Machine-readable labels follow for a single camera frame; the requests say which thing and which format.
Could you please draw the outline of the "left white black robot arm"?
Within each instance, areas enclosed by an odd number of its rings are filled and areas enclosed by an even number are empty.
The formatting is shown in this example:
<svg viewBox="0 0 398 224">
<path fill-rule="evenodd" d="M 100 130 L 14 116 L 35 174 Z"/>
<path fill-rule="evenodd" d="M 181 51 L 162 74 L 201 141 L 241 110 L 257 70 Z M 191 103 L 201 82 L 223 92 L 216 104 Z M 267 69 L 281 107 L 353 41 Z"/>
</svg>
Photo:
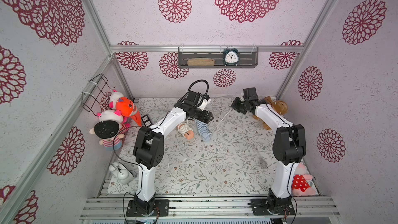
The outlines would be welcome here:
<svg viewBox="0 0 398 224">
<path fill-rule="evenodd" d="M 205 107 L 210 103 L 207 94 L 188 91 L 162 120 L 138 131 L 133 155 L 138 164 L 137 198 L 149 202 L 155 195 L 155 171 L 164 156 L 164 139 L 189 118 L 210 123 L 214 117 Z"/>
</svg>

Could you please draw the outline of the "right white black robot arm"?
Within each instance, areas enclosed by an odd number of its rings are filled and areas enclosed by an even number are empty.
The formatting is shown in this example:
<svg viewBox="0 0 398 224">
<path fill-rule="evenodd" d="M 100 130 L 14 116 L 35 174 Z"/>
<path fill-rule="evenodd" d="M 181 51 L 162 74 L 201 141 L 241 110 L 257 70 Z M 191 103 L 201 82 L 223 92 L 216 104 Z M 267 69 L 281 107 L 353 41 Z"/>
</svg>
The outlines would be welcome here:
<svg viewBox="0 0 398 224">
<path fill-rule="evenodd" d="M 277 199 L 290 197 L 294 172 L 306 155 L 304 127 L 286 120 L 266 100 L 259 99 L 255 88 L 244 89 L 243 96 L 236 97 L 231 107 L 242 114 L 254 114 L 274 132 L 272 152 L 278 165 L 271 192 Z"/>
</svg>

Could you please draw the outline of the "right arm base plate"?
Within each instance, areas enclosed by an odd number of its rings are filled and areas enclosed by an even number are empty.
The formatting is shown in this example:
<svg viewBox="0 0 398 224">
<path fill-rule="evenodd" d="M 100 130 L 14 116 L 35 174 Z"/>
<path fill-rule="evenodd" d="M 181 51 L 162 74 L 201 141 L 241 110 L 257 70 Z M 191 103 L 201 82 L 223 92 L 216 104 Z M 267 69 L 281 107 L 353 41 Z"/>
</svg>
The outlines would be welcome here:
<svg viewBox="0 0 398 224">
<path fill-rule="evenodd" d="M 291 202 L 291 198 L 283 199 L 251 199 L 249 205 L 255 216 L 261 215 L 294 215 L 295 209 Z"/>
</svg>

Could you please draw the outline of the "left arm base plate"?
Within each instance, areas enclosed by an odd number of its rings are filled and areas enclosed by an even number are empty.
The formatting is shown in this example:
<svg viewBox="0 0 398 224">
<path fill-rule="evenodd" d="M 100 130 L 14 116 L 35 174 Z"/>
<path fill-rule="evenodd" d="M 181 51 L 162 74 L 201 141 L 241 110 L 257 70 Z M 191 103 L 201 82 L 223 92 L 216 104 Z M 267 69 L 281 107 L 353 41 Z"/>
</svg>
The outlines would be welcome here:
<svg viewBox="0 0 398 224">
<path fill-rule="evenodd" d="M 149 202 L 140 199 L 130 200 L 126 210 L 126 217 L 165 217 L 169 215 L 169 200 L 152 199 Z"/>
</svg>

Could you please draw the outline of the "light blue power strip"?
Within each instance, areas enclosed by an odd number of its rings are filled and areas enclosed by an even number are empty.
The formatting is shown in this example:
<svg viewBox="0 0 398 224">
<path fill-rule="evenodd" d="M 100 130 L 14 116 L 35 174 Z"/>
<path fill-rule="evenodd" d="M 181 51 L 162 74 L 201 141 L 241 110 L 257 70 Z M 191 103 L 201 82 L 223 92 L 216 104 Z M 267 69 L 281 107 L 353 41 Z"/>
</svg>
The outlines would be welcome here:
<svg viewBox="0 0 398 224">
<path fill-rule="evenodd" d="M 197 130 L 204 142 L 210 142 L 212 140 L 212 133 L 206 123 L 203 123 L 199 120 L 195 120 L 195 124 L 197 126 Z"/>
</svg>

